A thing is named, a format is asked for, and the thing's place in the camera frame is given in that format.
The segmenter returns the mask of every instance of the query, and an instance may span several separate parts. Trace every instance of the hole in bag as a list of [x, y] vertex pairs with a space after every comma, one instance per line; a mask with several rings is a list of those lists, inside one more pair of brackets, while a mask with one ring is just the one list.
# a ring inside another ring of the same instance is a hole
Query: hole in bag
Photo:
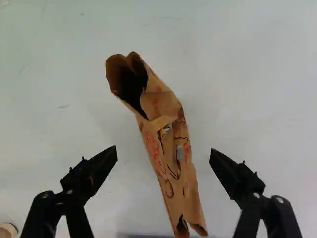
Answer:
[[183, 219], [183, 214], [180, 216], [176, 228], [177, 228], [177, 232], [182, 237], [189, 237], [188, 226], [186, 221]]

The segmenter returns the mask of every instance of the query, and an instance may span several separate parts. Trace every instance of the crumpled paper bag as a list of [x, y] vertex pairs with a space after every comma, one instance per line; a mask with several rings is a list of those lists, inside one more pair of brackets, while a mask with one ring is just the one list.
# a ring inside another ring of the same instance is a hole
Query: crumpled paper bag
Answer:
[[179, 100], [136, 52], [106, 60], [110, 89], [137, 119], [176, 237], [189, 237], [187, 223], [207, 236], [191, 146]]

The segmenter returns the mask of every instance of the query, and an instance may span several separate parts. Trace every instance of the black robotic claw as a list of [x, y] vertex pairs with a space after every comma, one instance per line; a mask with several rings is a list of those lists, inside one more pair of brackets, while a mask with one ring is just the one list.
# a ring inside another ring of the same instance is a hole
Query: black robotic claw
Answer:
[[65, 215], [72, 238], [93, 238], [84, 209], [117, 162], [116, 146], [111, 146], [89, 160], [79, 162], [61, 179], [63, 191], [37, 195], [31, 205], [21, 238], [54, 238], [57, 224]]
[[262, 219], [269, 238], [302, 238], [290, 202], [280, 196], [263, 196], [265, 184], [257, 173], [211, 149], [209, 164], [228, 193], [241, 209], [234, 238], [255, 238]]

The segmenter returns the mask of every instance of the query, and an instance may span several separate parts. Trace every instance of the bolt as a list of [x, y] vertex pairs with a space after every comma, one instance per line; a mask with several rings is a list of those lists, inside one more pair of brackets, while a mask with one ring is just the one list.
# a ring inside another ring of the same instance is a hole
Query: bolt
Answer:
[[46, 192], [42, 195], [42, 198], [45, 199], [45, 198], [48, 198], [49, 194]]
[[258, 193], [256, 193], [256, 192], [253, 193], [253, 196], [256, 197], [256, 198], [259, 198], [259, 197], [260, 197], [260, 195], [259, 195]]
[[279, 201], [279, 203], [284, 203], [284, 200], [281, 197], [277, 197], [276, 200]]

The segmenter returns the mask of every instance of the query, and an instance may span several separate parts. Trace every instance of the red marking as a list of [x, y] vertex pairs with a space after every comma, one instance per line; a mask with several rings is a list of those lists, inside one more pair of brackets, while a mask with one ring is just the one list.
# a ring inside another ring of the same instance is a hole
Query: red marking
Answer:
[[159, 108], [158, 108], [159, 101], [158, 101], [158, 99], [154, 99], [154, 100], [152, 101], [152, 105], [153, 105], [153, 107], [154, 107], [154, 115], [155, 115], [155, 116], [159, 116]]
[[184, 157], [185, 157], [185, 162], [187, 162], [187, 158], [188, 158], [188, 156], [189, 156], [189, 154], [190, 154], [190, 151], [191, 151], [191, 149], [190, 149], [190, 144], [189, 144], [189, 142], [188, 141], [186, 141], [184, 144]]
[[161, 171], [166, 174], [165, 164], [162, 162], [159, 155], [159, 143], [154, 140], [152, 134], [148, 130], [144, 132], [143, 136], [149, 156], [153, 159], [153, 162], [160, 167]]
[[93, 181], [93, 178], [91, 176], [89, 176], [89, 180], [90, 180], [90, 183], [91, 183], [91, 189], [94, 193], [94, 181]]

